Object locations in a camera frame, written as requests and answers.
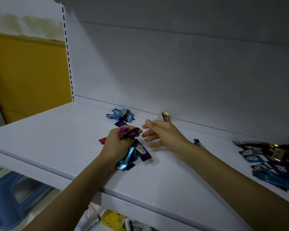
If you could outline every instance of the person's left hand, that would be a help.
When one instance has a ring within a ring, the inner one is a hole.
[[[129,126],[129,125],[125,125],[125,126],[121,126],[121,127],[126,127],[129,130],[135,128],[134,126]],[[123,157],[126,155],[128,149],[129,149],[129,147],[135,141],[134,137],[132,137],[132,138],[129,137],[125,140],[121,140],[119,135],[118,135],[119,129],[121,127],[112,129],[109,132],[107,139],[105,141],[104,147],[100,153],[100,156],[102,156],[103,158],[105,158],[107,160],[111,160],[114,165],[116,165],[116,163],[118,161],[123,159]]]

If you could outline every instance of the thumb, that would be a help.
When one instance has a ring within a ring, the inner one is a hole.
[[[164,129],[160,127],[159,125],[157,125],[155,122],[146,120],[145,123],[150,130],[154,131],[158,135],[161,135],[163,133]]]

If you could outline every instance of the gold candy wrapper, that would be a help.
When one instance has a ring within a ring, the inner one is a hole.
[[[164,118],[165,122],[170,122],[168,113],[162,113],[162,115],[163,115],[163,118]]]

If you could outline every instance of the pile of blue candy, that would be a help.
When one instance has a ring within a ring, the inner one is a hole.
[[[128,123],[131,123],[132,121],[135,120],[135,118],[133,118],[133,113],[130,112],[128,109],[123,109],[123,110],[112,109],[112,112],[113,114],[106,114],[106,117],[109,119],[125,121]]]

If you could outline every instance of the forearm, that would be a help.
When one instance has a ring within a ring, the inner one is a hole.
[[[111,161],[98,156],[24,230],[74,230],[113,168]]]
[[[183,161],[212,186],[254,230],[289,229],[288,201],[200,147],[189,145],[183,154]]]

